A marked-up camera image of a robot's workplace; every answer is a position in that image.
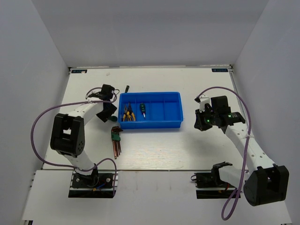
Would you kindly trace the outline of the small green stubby screwdriver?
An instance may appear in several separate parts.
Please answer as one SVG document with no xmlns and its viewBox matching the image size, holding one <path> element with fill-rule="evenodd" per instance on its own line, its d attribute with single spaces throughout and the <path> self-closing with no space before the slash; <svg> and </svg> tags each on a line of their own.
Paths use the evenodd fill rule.
<svg viewBox="0 0 300 225">
<path fill-rule="evenodd" d="M 118 118 L 116 116 L 110 116 L 108 119 L 112 122 L 117 122 L 118 121 Z"/>
</svg>

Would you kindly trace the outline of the yellow black needle-nose pliers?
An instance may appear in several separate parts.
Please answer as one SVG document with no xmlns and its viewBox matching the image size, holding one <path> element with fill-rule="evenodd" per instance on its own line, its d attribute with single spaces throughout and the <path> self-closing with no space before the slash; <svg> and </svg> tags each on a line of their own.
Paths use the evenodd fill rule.
<svg viewBox="0 0 300 225">
<path fill-rule="evenodd" d="M 135 114 L 133 112 L 133 109 L 132 109 L 132 106 L 131 106 L 130 102 L 128 103 L 127 117 L 128 117 L 128 121 L 136 121 Z"/>
</svg>

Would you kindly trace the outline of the green hex key set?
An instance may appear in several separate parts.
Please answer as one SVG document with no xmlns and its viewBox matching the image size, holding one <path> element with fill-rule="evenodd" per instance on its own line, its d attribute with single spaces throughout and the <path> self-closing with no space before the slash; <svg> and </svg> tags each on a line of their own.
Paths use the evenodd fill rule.
<svg viewBox="0 0 300 225">
<path fill-rule="evenodd" d="M 113 146 L 114 159 L 117 159 L 121 154 L 120 132 L 122 132 L 122 131 L 123 130 L 118 126 L 114 126 L 111 129 L 111 140 L 112 140 L 112 146 Z"/>
</svg>

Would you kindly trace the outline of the yellow black cutting pliers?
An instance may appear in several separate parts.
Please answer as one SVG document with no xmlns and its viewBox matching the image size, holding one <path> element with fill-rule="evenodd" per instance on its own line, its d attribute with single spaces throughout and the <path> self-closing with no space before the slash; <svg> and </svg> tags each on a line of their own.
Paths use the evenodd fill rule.
<svg viewBox="0 0 300 225">
<path fill-rule="evenodd" d="M 128 121 L 128 108 L 126 105 L 124 105 L 124 113 L 123 113 L 123 117 L 122 117 L 122 121 Z"/>
</svg>

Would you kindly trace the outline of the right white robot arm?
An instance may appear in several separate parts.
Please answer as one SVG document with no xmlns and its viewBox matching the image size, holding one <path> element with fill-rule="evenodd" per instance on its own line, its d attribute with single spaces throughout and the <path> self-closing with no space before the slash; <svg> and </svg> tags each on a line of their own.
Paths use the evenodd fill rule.
<svg viewBox="0 0 300 225">
<path fill-rule="evenodd" d="M 270 159 L 255 138 L 248 134 L 245 119 L 239 112 L 232 112 L 227 96 L 195 99 L 200 104 L 196 109 L 194 127 L 206 131 L 217 126 L 232 141 L 246 161 L 248 173 L 244 175 L 242 191 L 252 206 L 283 201 L 286 198 L 289 172 Z"/>
</svg>

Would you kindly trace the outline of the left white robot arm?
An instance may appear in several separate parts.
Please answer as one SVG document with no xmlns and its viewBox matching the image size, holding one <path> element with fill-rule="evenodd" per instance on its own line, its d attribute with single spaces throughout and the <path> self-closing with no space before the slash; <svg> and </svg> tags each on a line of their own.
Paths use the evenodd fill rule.
<svg viewBox="0 0 300 225">
<path fill-rule="evenodd" d="M 111 103 L 114 92 L 113 86 L 104 84 L 99 92 L 86 95 L 86 98 L 103 100 L 103 103 L 84 103 L 69 113 L 58 113 L 54 118 L 50 147 L 75 167 L 80 180 L 88 187 L 98 184 L 99 175 L 95 164 L 84 151 L 84 127 L 95 116 L 104 123 L 113 116 L 117 110 Z"/>
</svg>

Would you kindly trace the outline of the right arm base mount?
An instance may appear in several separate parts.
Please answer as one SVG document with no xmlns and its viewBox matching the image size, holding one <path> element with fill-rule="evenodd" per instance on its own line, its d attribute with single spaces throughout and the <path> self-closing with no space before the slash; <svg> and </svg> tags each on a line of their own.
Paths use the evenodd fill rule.
<svg viewBox="0 0 300 225">
<path fill-rule="evenodd" d="M 194 173 L 191 181 L 195 183 L 197 199 L 227 199 L 235 189 L 228 183 L 216 184 L 211 172 Z"/>
</svg>

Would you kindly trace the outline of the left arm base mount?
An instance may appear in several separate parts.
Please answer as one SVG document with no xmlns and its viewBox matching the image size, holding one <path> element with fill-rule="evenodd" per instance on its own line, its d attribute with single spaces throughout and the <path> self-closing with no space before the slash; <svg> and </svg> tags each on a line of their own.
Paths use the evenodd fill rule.
<svg viewBox="0 0 300 225">
<path fill-rule="evenodd" d="M 86 179 L 73 172 L 68 198 L 111 199 L 117 191 L 118 173 L 98 172 L 98 178 Z"/>
</svg>

